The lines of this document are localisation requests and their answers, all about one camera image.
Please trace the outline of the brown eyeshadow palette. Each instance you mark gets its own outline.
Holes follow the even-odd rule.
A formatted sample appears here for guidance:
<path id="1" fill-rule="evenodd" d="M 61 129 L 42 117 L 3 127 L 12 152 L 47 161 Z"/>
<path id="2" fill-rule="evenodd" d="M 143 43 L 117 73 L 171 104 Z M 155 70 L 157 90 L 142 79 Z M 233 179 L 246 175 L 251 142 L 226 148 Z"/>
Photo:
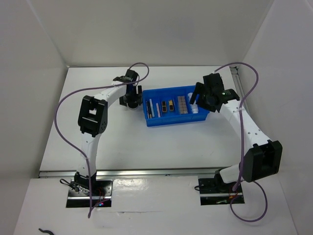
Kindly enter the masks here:
<path id="1" fill-rule="evenodd" d="M 180 115 L 188 114 L 185 96 L 178 96 L 178 107 Z"/>

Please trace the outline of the black gold lipstick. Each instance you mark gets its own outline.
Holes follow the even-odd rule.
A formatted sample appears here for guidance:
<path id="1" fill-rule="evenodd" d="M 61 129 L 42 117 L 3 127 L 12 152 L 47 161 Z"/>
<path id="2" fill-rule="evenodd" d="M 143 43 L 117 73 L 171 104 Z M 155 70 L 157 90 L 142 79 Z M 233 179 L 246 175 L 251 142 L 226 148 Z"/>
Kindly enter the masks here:
<path id="1" fill-rule="evenodd" d="M 173 100 L 169 100 L 168 104 L 169 104 L 169 111 L 173 112 L 175 110 L 175 106 L 174 106 Z"/>
<path id="2" fill-rule="evenodd" d="M 162 112 L 163 112 L 163 113 L 166 113 L 166 112 L 167 112 L 166 101 L 162 101 L 162 102 L 161 102 L 161 107 L 162 107 Z"/>

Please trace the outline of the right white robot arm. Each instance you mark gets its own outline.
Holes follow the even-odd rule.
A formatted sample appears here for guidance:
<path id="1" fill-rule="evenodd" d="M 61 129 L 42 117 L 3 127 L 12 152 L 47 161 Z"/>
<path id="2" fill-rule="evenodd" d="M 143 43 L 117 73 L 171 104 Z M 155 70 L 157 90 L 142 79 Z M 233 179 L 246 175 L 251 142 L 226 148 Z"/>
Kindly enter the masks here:
<path id="1" fill-rule="evenodd" d="M 220 74 L 211 73 L 203 77 L 203 83 L 196 83 L 189 102 L 221 114 L 241 139 L 239 163 L 215 172 L 215 190 L 224 192 L 231 183 L 237 188 L 242 180 L 250 183 L 278 173 L 283 150 L 281 143 L 272 141 L 261 131 L 238 94 L 224 88 Z"/>

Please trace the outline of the blue plastic organizer bin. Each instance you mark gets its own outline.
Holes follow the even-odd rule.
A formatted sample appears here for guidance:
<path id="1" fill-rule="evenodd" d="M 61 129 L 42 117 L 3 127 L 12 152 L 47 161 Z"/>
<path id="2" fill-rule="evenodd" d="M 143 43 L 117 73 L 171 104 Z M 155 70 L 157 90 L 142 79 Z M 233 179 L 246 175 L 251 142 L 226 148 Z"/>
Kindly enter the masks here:
<path id="1" fill-rule="evenodd" d="M 209 111 L 200 108 L 198 114 L 193 114 L 191 112 L 190 106 L 188 104 L 188 93 L 193 93 L 195 87 L 194 86 L 182 86 L 182 87 L 172 87 L 172 88 L 162 88 L 162 89 L 152 89 L 145 90 L 142 93 L 142 101 L 143 101 L 143 113 L 146 119 L 146 125 L 148 127 L 153 126 L 161 126 L 161 125 L 169 125 L 169 124 L 178 124 L 178 123 L 186 123 L 186 122 L 195 122 L 195 121 L 204 121 L 206 120 Z M 179 107 L 178 107 L 178 96 L 185 96 L 186 104 L 188 108 L 188 114 L 180 115 Z M 152 99 L 155 117 L 148 119 L 147 117 L 147 107 L 146 101 Z M 173 112 L 169 111 L 168 101 L 173 100 L 175 110 Z M 161 102 L 166 101 L 167 112 L 162 112 Z M 161 117 L 157 117 L 157 108 L 156 103 L 159 104 Z"/>

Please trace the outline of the white blue makeup pen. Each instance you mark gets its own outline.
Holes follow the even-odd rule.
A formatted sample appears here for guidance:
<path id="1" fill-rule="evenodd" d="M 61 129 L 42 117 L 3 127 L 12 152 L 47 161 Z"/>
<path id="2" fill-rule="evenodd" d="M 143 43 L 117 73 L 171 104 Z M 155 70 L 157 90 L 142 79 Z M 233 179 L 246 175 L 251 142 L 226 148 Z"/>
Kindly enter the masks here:
<path id="1" fill-rule="evenodd" d="M 153 102 L 151 98 L 149 99 L 149 103 L 150 103 L 151 115 L 152 115 L 152 118 L 154 118 L 155 112 L 154 112 Z"/>

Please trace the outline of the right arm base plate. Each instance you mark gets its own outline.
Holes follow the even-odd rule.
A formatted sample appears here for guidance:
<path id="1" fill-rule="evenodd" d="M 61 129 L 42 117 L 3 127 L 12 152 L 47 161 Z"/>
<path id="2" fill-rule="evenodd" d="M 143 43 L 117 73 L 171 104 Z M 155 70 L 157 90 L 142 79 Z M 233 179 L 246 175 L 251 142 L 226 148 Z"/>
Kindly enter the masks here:
<path id="1" fill-rule="evenodd" d="M 241 186 L 233 191 L 235 183 L 217 185 L 213 178 L 199 178 L 198 185 L 194 187 L 200 194 L 200 202 L 205 205 L 244 204 L 244 195 Z"/>

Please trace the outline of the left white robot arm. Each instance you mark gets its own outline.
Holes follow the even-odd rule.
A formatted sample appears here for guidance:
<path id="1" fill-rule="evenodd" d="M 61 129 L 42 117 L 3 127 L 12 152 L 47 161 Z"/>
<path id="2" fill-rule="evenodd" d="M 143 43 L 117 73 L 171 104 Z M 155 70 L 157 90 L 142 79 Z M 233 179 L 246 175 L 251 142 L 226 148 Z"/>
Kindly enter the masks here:
<path id="1" fill-rule="evenodd" d="M 135 109 L 142 104 L 142 88 L 134 82 L 139 78 L 136 71 L 128 69 L 124 76 L 113 79 L 109 88 L 82 99 L 78 125 L 82 136 L 82 157 L 74 175 L 74 182 L 85 195 L 96 191 L 96 155 L 100 137 L 108 126 L 108 109 L 115 102 Z"/>

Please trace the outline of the pink slim makeup tube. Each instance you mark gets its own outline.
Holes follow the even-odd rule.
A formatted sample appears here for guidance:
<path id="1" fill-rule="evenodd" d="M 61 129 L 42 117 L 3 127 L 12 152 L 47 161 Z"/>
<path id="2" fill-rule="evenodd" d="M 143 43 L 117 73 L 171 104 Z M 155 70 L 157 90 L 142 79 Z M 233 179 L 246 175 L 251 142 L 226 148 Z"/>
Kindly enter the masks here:
<path id="1" fill-rule="evenodd" d="M 159 104 L 156 103 L 156 110 L 157 110 L 157 117 L 160 118 L 161 117 L 161 113 L 160 113 L 160 108 L 159 108 Z"/>

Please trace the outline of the white lotion bottle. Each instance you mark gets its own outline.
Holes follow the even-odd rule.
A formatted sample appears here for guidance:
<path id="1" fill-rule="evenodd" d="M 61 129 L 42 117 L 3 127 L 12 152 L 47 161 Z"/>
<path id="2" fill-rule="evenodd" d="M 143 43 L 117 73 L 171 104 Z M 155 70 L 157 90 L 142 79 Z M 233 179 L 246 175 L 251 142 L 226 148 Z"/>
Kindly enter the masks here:
<path id="1" fill-rule="evenodd" d="M 190 106 L 191 112 L 193 114 L 198 114 L 199 113 L 199 109 L 198 109 L 197 104 L 196 103 L 190 104 L 190 100 L 191 100 L 192 94 L 193 93 L 188 93 L 188 104 Z"/>

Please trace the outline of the black round powder jar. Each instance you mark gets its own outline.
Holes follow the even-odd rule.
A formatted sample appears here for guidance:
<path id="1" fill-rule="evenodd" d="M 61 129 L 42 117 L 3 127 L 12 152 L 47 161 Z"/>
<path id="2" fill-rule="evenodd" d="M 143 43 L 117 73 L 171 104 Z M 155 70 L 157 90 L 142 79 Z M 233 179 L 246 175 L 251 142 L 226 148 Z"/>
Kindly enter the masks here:
<path id="1" fill-rule="evenodd" d="M 128 103 L 128 107 L 130 110 L 136 110 L 139 105 L 137 103 Z"/>

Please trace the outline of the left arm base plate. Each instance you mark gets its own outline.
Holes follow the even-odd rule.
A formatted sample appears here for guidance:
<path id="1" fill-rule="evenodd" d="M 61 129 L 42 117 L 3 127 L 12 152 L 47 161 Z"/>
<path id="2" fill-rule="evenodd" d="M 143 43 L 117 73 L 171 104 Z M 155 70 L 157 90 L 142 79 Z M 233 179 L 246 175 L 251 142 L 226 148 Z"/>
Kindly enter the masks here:
<path id="1" fill-rule="evenodd" d="M 68 186 L 67 208 L 88 208 L 89 190 L 65 179 L 60 179 L 62 185 Z M 92 206 L 99 208 L 108 208 L 112 206 L 112 185 L 113 180 L 97 181 L 92 188 Z"/>

